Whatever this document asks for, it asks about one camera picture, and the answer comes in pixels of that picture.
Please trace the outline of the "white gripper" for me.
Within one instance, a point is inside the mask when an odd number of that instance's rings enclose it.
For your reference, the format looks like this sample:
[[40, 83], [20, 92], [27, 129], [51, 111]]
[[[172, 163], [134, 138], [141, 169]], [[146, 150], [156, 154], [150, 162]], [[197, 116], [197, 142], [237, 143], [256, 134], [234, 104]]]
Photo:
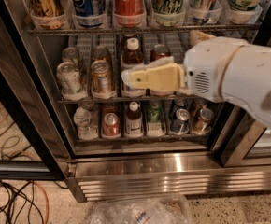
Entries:
[[187, 77], [189, 93], [211, 102], [222, 102], [221, 83], [227, 66], [248, 42], [192, 30], [190, 44], [193, 47], [184, 58], [186, 71], [170, 56], [124, 70], [121, 80], [132, 89], [172, 92], [184, 88]]

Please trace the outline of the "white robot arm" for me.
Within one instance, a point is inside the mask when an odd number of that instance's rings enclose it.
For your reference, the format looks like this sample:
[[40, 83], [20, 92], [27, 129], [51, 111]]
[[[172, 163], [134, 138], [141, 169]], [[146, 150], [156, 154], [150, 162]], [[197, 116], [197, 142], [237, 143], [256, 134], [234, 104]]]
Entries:
[[182, 64], [172, 57], [121, 73], [134, 89], [183, 89], [211, 102], [229, 102], [271, 129], [271, 47], [194, 30]]

